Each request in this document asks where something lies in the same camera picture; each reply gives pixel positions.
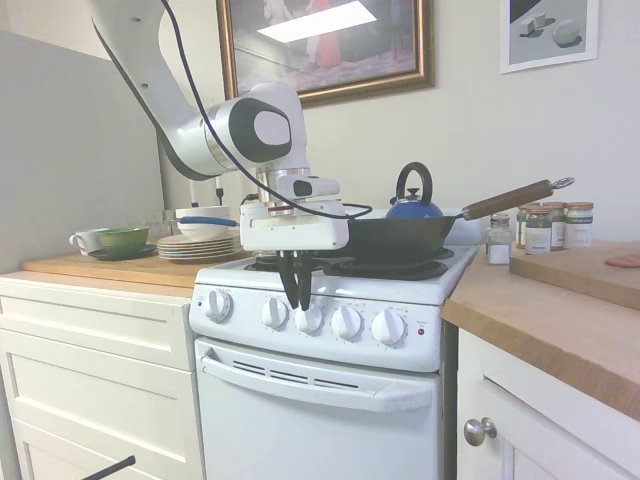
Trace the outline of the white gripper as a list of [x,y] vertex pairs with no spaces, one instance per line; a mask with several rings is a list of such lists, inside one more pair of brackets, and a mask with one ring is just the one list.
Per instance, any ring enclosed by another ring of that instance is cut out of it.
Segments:
[[307,214],[294,209],[275,215],[263,203],[245,204],[240,212],[240,241],[247,251],[279,251],[277,266],[292,308],[308,310],[311,300],[312,256],[300,252],[297,278],[290,251],[337,250],[349,240],[348,221]]

